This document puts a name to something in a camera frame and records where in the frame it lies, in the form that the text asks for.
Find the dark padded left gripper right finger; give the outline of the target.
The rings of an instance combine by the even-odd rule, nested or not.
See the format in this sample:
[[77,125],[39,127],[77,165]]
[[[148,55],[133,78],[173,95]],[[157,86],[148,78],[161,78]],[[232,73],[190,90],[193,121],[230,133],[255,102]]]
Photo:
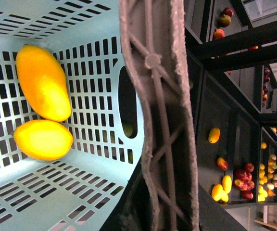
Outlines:
[[198,184],[200,231],[245,231],[246,229]]

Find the dark padded left gripper left finger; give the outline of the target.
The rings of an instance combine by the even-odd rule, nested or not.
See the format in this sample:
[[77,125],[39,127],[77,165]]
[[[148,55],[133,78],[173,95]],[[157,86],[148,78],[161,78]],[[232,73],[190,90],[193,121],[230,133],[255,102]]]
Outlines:
[[150,231],[152,221],[150,194],[141,163],[138,163],[122,196],[106,219],[101,231]]

